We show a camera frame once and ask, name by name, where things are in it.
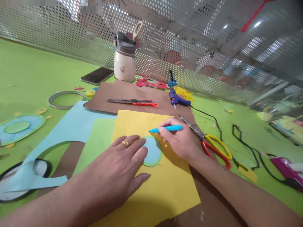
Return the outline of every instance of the perforated panel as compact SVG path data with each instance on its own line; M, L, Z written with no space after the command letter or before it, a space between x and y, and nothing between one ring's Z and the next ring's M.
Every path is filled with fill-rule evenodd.
M303 69L300 1L268 2L248 30L240 31L262 2L112 0L92 9L90 1L81 7L80 0L60 0L55 7L0 7L0 34L113 67L114 33L132 38L142 20L135 40L137 74L168 82L172 69L180 86L249 104L284 81L252 65L247 65L248 77L230 79L228 66L241 62L239 53L286 75L300 78ZM101 15L85 14L91 10Z

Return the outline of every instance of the smartphone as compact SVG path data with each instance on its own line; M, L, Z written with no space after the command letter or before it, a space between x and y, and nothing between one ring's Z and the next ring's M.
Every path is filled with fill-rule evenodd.
M100 85L102 81L105 81L107 78L112 76L114 74L114 71L111 69L107 69L104 67L101 67L99 69L96 69L95 71L81 77L81 81L90 83L93 85Z

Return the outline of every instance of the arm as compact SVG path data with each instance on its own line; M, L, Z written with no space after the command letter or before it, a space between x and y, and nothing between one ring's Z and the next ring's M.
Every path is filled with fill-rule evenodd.
M121 206L150 174L136 172L147 156L138 135L117 138L81 173L50 193L0 220L5 227L77 227L105 217ZM126 147L122 141L128 141Z
M187 125L174 135L163 128L179 124L182 123L174 118L166 120L159 126L161 136L179 157L186 159L226 198L249 226L303 225L303 219L284 203L202 153L194 144Z

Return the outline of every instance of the red handle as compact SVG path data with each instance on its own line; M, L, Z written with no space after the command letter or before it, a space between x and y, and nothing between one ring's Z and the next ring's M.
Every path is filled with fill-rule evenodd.
M133 103L134 106L152 106L155 108L158 108L158 104L157 103Z
M250 24L252 23L252 21L255 19L255 17L258 15L258 13L260 12L260 10L263 8L263 6L269 2L269 1L273 1L273 0L264 0L264 2L260 5L260 7L255 11L255 13L252 15L252 17L246 22L246 24L243 26L243 28L241 29L241 32L246 32L248 27L250 26Z
M213 150L213 151L214 151L214 152L215 152L215 153L216 153L216 154L225 162L225 164L226 164L225 168L228 169L228 170L230 170L230 168L231 168L231 163L230 163L230 161L229 161L228 158L226 158L220 151L218 151L216 148L214 148L213 146L211 146L211 145L210 145L209 143L207 143L205 140L203 140L203 141L201 142L201 144L202 144L203 150L205 151L205 153L206 153L209 157L211 157L212 159L214 159L214 158L211 156L211 154L209 153L209 151L208 151L207 148Z

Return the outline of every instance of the hand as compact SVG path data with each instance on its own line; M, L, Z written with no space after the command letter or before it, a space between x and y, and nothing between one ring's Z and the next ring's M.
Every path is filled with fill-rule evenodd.
M182 130L170 132L163 128L171 125L182 125ZM198 155L202 154L200 149L196 146L187 124L171 117L160 124L158 130L161 137L163 137L164 142L169 142L174 152L189 163Z
M130 144L128 148L123 140ZM148 180L147 173L134 177L147 156L147 148L142 147L145 142L138 135L117 138L81 173L62 185L63 191L82 203L79 217L83 224L89 225L114 211Z

